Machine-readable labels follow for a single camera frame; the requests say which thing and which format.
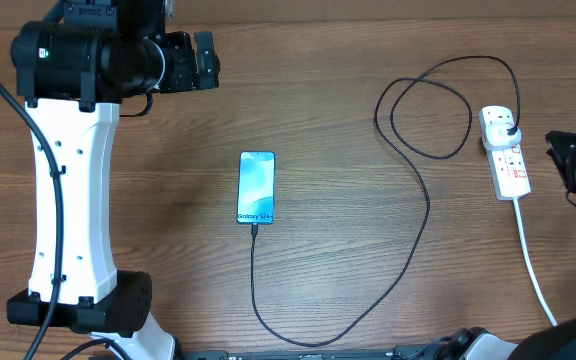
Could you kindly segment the blue Galaxy smartphone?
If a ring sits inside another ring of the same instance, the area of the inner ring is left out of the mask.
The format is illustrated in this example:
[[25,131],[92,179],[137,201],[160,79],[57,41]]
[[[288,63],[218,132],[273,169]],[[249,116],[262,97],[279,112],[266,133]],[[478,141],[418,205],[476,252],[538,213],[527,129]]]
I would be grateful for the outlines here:
[[274,222],[275,167],[274,152],[240,154],[236,215],[239,224]]

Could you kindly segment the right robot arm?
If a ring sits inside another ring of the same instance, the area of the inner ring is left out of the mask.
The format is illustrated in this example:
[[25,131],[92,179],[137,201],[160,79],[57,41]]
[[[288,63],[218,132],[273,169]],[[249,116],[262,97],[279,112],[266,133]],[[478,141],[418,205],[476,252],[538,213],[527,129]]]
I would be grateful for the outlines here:
[[[576,133],[545,135],[547,154],[562,178],[565,197],[576,194]],[[432,359],[576,359],[576,318],[535,333],[522,342],[506,342],[480,327],[461,329],[440,342]]]

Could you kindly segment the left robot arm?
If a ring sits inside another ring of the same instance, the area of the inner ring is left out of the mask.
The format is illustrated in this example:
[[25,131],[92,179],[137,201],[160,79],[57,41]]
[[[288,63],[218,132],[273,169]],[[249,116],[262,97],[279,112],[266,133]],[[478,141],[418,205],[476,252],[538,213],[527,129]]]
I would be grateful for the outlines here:
[[120,359],[179,359],[151,313],[152,280],[119,270],[110,241],[111,153],[123,100],[216,88],[209,32],[165,28],[164,1],[60,1],[11,45],[32,125],[37,229],[28,286],[9,322],[65,327]]

